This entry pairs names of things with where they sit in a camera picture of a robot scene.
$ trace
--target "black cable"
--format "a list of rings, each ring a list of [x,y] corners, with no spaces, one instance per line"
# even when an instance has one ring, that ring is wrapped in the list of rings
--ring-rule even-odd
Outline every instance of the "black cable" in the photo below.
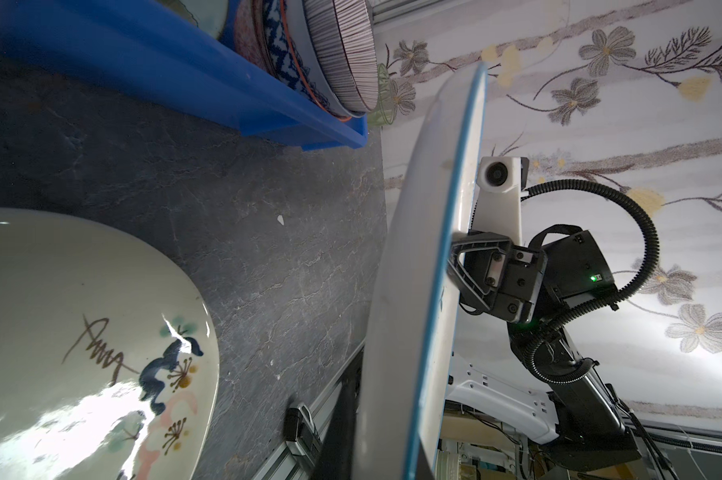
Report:
[[[591,473],[582,473],[582,472],[577,473],[577,478],[579,480],[614,480],[613,478],[607,478],[607,477],[602,477],[599,475],[593,475]]]
[[[481,315],[481,313],[483,313],[483,311],[479,310],[479,309],[468,310],[468,309],[464,308],[464,303],[462,303],[462,302],[460,302],[459,305],[462,308],[462,311],[467,313],[468,315]]]
[[[524,473],[524,446],[520,444],[518,445],[518,471],[523,480],[528,480],[528,478],[526,478],[526,474]]]
[[[638,428],[634,429],[634,434],[636,436],[641,437],[641,432],[638,431]],[[672,445],[675,447],[682,447],[682,448],[688,448],[691,450],[701,450],[702,452],[711,452],[711,453],[721,453],[722,454],[722,447],[718,445],[711,445],[709,443],[700,443],[700,442],[689,442],[688,440],[679,440],[678,438],[672,438],[672,437],[665,437],[662,435],[658,435],[656,433],[648,432],[649,437],[651,437],[654,442],[659,443],[665,443],[667,445]]]
[[[586,374],[596,365],[596,361],[590,358],[583,359],[576,370],[563,375],[545,375],[537,368],[534,363],[534,355],[543,343],[560,330],[561,327],[568,322],[582,316],[586,313],[598,310],[607,305],[613,305],[630,298],[639,288],[649,279],[654,272],[657,263],[660,260],[660,240],[656,234],[656,228],[646,214],[632,198],[605,185],[589,182],[586,180],[555,180],[545,184],[535,185],[528,189],[529,195],[521,198],[521,201],[528,200],[537,195],[546,194],[556,190],[581,190],[599,195],[615,202],[617,205],[625,209],[625,211],[633,217],[638,224],[641,233],[644,236],[644,261],[638,269],[638,273],[633,279],[619,289],[615,293],[610,293],[602,298],[588,300],[577,305],[575,308],[565,310],[557,314],[551,321],[542,326],[539,331],[535,332],[528,345],[524,349],[524,363],[532,375],[546,383],[563,385],[566,383],[576,382],[586,376]]]
[[[678,475],[676,474],[675,469],[670,464],[668,459],[665,457],[665,455],[660,450],[660,447],[656,446],[656,443],[654,443],[654,439],[649,435],[649,433],[644,428],[644,424],[641,423],[641,421],[636,416],[635,412],[632,408],[630,408],[624,401],[622,401],[620,398],[616,399],[616,405],[627,414],[627,416],[632,421],[633,425],[639,432],[639,436],[644,440],[644,443],[646,444],[646,449],[649,451],[649,454],[652,455],[652,458],[654,459],[654,462],[657,464],[657,467],[660,469],[660,475],[662,475],[662,478],[665,477],[665,474],[663,473],[663,470],[667,470],[670,472],[670,474],[673,476],[673,480],[679,480]]]
[[[515,438],[509,436],[509,435],[505,432],[505,430],[503,430],[502,428],[496,426],[495,424],[493,424],[493,423],[491,423],[491,422],[487,422],[486,420],[480,418],[479,416],[475,415],[474,413],[470,412],[469,410],[465,410],[465,412],[468,413],[468,414],[469,414],[470,416],[472,416],[473,418],[475,418],[476,420],[478,420],[479,422],[481,422],[481,423],[483,423],[484,425],[486,425],[487,427],[491,427],[491,428],[494,428],[495,430],[499,430],[499,431],[502,433],[502,435],[504,435],[505,437],[507,437],[508,440],[510,440],[513,444],[518,445],[518,446],[520,445],[520,442],[519,442],[518,440],[516,440]]]
[[[537,461],[537,456],[541,454],[542,452],[537,450],[532,456],[531,456],[531,477],[533,480],[537,480],[537,471],[534,469],[534,464]]]
[[[481,480],[481,471],[479,470],[481,466],[481,460],[473,460],[473,466],[475,467],[476,480]]]
[[[663,424],[663,423],[660,423],[660,424],[652,423],[652,425],[648,426],[647,428],[651,428],[652,430],[661,430],[661,431],[665,431],[665,432],[682,433],[685,436],[689,436],[689,434],[691,433],[693,435],[710,438],[711,440],[722,440],[722,432],[718,432],[718,431],[714,432],[711,430],[699,430],[694,427],[681,428],[678,425],[676,425],[673,428],[673,427],[671,427],[667,424]],[[657,433],[657,434],[651,433],[651,435],[652,436],[662,436],[664,434],[663,433]]]

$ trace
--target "blue plastic dish rack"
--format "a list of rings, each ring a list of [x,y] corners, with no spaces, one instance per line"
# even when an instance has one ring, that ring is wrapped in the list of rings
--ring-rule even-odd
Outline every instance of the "blue plastic dish rack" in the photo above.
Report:
[[[0,54],[304,150],[368,136],[154,0],[0,0]]]

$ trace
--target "blue and white bowl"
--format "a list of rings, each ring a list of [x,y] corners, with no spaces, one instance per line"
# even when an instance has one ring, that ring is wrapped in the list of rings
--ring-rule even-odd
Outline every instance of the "blue and white bowl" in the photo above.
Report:
[[[301,96],[313,101],[308,87],[304,85],[299,77],[296,66],[296,62],[299,62],[300,69],[309,83],[310,90],[312,90],[313,95],[324,109],[340,117],[362,116],[362,114],[350,112],[342,106],[323,76],[316,53],[310,42],[302,1],[287,1],[286,16],[289,33],[292,37],[292,46],[297,56],[296,59],[289,53],[289,44],[286,41],[286,31],[281,18],[280,0],[264,0],[262,3],[262,24],[264,26],[265,41],[270,53],[270,59],[276,69],[276,78],[290,89],[297,91]]]

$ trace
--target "patterned bowl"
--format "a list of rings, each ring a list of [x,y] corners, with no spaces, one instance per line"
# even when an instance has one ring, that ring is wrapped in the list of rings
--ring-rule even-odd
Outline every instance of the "patterned bowl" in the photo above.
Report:
[[[297,56],[299,67],[302,69],[302,74],[308,79],[310,85],[314,86],[314,89],[317,89],[322,94],[322,97],[327,100],[327,104],[324,104],[323,107],[338,117],[362,117],[363,113],[347,110],[328,84],[321,70],[321,64],[318,62],[312,40],[310,40],[310,31],[308,30],[308,21],[305,18],[302,0],[279,0],[279,2],[286,4],[287,40],[292,41],[292,47]]]
[[[301,7],[298,2],[294,2],[293,0],[290,4],[293,4],[295,7]],[[309,51],[303,48],[302,51],[298,52],[296,45],[292,44],[297,59],[295,60],[290,53],[289,40],[287,39],[284,21],[281,17],[281,0],[263,0],[262,24],[270,59],[276,68],[276,78],[286,84],[290,89],[296,91],[308,100],[313,101],[329,113],[338,116],[349,116],[350,112],[344,109],[342,104],[339,103],[339,100],[336,100],[332,104],[330,97],[326,95],[327,91],[331,93],[331,89],[328,87],[325,78],[323,79],[323,83],[325,84],[324,88],[321,89],[318,86],[316,80],[322,78],[322,74],[319,75],[321,69],[315,68],[315,66],[310,65],[310,63],[305,63],[302,58],[302,54],[309,53]],[[299,31],[300,28],[297,20],[296,27]]]
[[[374,110],[379,84],[366,0],[303,1],[310,39],[332,91],[349,110]]]
[[[163,254],[0,208],[0,480],[188,480],[219,368],[206,306]]]
[[[250,63],[260,67],[270,75],[274,75],[276,70],[270,62],[270,54],[260,38],[262,16],[259,13],[253,14],[261,11],[262,0],[240,0],[232,25],[228,24],[225,27],[220,42],[232,48],[235,53],[238,53]],[[258,20],[260,32],[258,32],[256,24]]]

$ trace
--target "wires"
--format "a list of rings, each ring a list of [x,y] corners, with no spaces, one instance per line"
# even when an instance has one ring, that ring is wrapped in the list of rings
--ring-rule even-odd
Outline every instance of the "wires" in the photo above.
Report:
[[[689,435],[688,433],[686,433],[686,432],[683,430],[683,428],[681,428],[681,431],[683,432],[683,435],[686,436],[686,439],[689,440],[689,445],[694,446],[694,444],[692,443],[692,437],[691,437],[691,435]],[[697,467],[697,470],[700,471],[700,475],[702,475],[702,478],[704,478],[705,480],[707,480],[707,475],[705,475],[705,473],[704,473],[704,472],[702,471],[702,469],[700,468],[700,464],[696,462],[696,459],[695,459],[694,456],[692,455],[692,450],[691,450],[691,448],[687,448],[687,449],[686,449],[686,452],[689,454],[689,457],[692,459],[692,462],[694,462],[694,466]]]
[[[531,454],[531,477],[533,480],[537,480],[537,471],[534,470],[534,465],[537,463],[537,456],[540,456],[540,458],[542,457],[541,453],[542,451],[537,450],[536,452]],[[546,470],[547,468],[548,466],[546,466],[543,462],[543,469]]]
[[[612,308],[616,310],[617,302],[627,300],[637,292],[652,275],[656,264],[659,262],[660,240],[656,235],[656,228],[654,228],[651,218],[649,218],[649,215],[646,214],[640,205],[618,190],[595,182],[568,179],[554,180],[529,188],[529,195],[522,198],[521,201],[556,190],[582,190],[615,202],[633,217],[644,236],[644,261],[638,269],[638,273],[627,285],[615,293],[609,293],[604,297],[588,300],[574,308],[558,313],[551,321],[539,328],[539,330],[532,335],[528,345],[524,349],[524,364],[532,375],[545,383],[564,385],[576,382],[585,377],[586,374],[597,365],[597,362],[593,359],[586,358],[580,362],[577,369],[573,372],[563,375],[546,375],[543,374],[535,364],[535,354],[539,348],[548,341],[548,337],[555,334],[568,322],[606,306],[612,306]]]
[[[518,449],[518,454],[516,455],[518,458],[518,461],[516,462],[516,468],[518,469],[518,473],[523,480],[529,480],[528,478],[526,478],[526,474],[524,473],[524,446],[518,444],[516,448]]]
[[[592,475],[589,473],[582,473],[582,472],[577,473],[577,478],[579,480],[612,480],[611,478],[601,477],[599,475]]]
[[[628,407],[627,404],[625,404],[625,402],[623,402],[619,398],[616,399],[616,406],[619,407],[620,410],[625,412],[628,417],[630,417],[630,420],[632,421],[639,435],[642,437],[644,443],[646,444],[646,450],[649,451],[649,455],[651,455],[652,460],[654,460],[654,463],[660,470],[660,475],[662,476],[663,480],[665,480],[665,473],[663,472],[663,470],[667,470],[668,472],[670,472],[670,474],[673,476],[673,480],[679,480],[676,471],[673,469],[673,466],[668,462],[667,458],[665,458],[664,454],[660,450],[660,447],[656,446],[656,444],[654,443],[654,439],[646,431],[644,425],[640,422],[638,417],[636,417],[633,409]]]
[[[681,430],[671,430],[672,432],[678,432],[683,433],[687,437],[689,434]],[[634,428],[634,432],[636,435],[638,435],[638,431],[636,428]],[[666,445],[672,445],[675,447],[682,447],[686,450],[699,450],[701,452],[712,452],[712,453],[720,453],[722,454],[722,446],[718,445],[711,445],[709,443],[701,443],[701,442],[690,442],[688,440],[679,440],[678,438],[672,438],[672,437],[665,437],[662,435],[657,435],[655,433],[650,433],[649,437],[651,437],[654,442],[664,443]]]
[[[481,313],[483,313],[483,311],[479,310],[479,309],[475,309],[475,310],[466,309],[464,307],[464,303],[462,303],[462,302],[460,302],[459,305],[460,305],[460,308],[462,308],[462,311],[467,313],[468,315],[481,315]]]
[[[498,426],[496,426],[495,424],[493,424],[493,423],[491,423],[491,422],[487,422],[486,420],[480,418],[479,416],[475,415],[474,413],[472,413],[472,412],[469,411],[469,410],[466,411],[466,413],[470,414],[473,418],[475,418],[475,419],[478,420],[479,422],[483,423],[483,424],[486,425],[487,427],[491,427],[491,428],[493,428],[493,429],[495,429],[495,430],[499,430],[500,432],[502,432],[502,435],[504,435],[505,437],[507,437],[508,440],[510,440],[514,445],[520,446],[520,442],[519,442],[518,440],[516,440],[515,438],[509,436],[509,435],[505,432],[505,430],[503,430],[501,427],[498,427]]]

